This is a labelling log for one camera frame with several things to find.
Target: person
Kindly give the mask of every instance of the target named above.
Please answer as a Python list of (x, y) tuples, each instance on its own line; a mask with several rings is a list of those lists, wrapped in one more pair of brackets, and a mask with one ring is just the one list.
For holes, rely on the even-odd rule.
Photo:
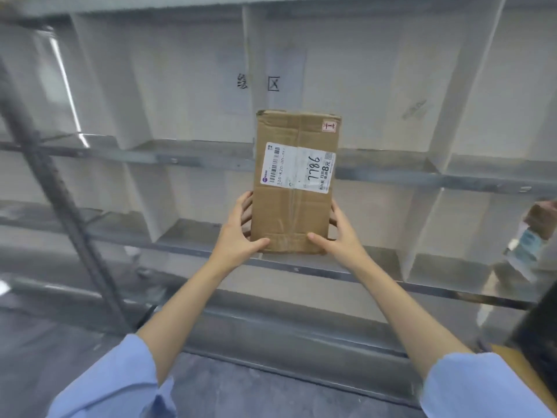
[[(238, 198), (208, 261), (135, 334), (108, 352), (52, 402), (48, 418), (174, 417), (169, 378), (197, 317), (220, 282), (269, 239), (249, 241), (242, 224), (251, 192)], [(366, 253), (337, 203), (335, 241), (309, 233), (375, 298), (424, 379), (421, 406), (429, 418), (553, 417), (495, 353), (474, 354), (428, 314)]]

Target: diagonal metal post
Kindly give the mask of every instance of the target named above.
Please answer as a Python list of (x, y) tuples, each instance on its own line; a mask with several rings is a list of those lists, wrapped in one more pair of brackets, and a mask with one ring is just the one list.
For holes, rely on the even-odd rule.
[(114, 279), (105, 261), (85, 231), (79, 210), (59, 177), (58, 170), (48, 154), (41, 149), (41, 138), (33, 125), (19, 93), (0, 58), (0, 114), (13, 140), (21, 146), (25, 160), (52, 204), (93, 284), (111, 310), (118, 330), (129, 332), (131, 325), (124, 314), (124, 303), (117, 292)]

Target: hand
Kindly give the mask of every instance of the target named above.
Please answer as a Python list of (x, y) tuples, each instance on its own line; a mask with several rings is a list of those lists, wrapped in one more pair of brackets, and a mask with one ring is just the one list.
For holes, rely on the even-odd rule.
[(347, 269), (356, 273), (364, 269), (372, 259), (361, 245), (352, 225), (334, 199), (331, 207), (335, 218), (331, 218), (329, 222), (339, 230), (337, 240), (325, 239), (315, 233), (308, 233), (308, 238), (315, 245), (332, 254)]
[(228, 216), (228, 221), (220, 228), (217, 244), (209, 258), (227, 272), (232, 271), (251, 255), (266, 247), (271, 240), (261, 238), (254, 242), (247, 240), (250, 231), (242, 232), (242, 226), (251, 220), (251, 213), (242, 219), (243, 214), (252, 204), (252, 191), (244, 192), (237, 200), (236, 205)]

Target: person's left hand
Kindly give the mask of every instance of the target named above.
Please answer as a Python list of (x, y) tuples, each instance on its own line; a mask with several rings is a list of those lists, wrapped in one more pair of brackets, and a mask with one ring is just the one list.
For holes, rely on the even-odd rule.
[(252, 203), (251, 190), (244, 192), (237, 200), (236, 205), (228, 216), (228, 221), (220, 229), (217, 244), (209, 260), (230, 272), (246, 261), (251, 255), (266, 247), (271, 241), (261, 238), (254, 242), (247, 240), (251, 232), (242, 232), (242, 226), (251, 220), (251, 213), (242, 218), (245, 211)]

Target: brown package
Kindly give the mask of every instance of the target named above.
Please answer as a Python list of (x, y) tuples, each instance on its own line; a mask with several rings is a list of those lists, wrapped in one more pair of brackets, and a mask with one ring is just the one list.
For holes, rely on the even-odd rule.
[(265, 252), (321, 253), (306, 234), (329, 233), (340, 124), (331, 114), (257, 113), (251, 239), (271, 239)]

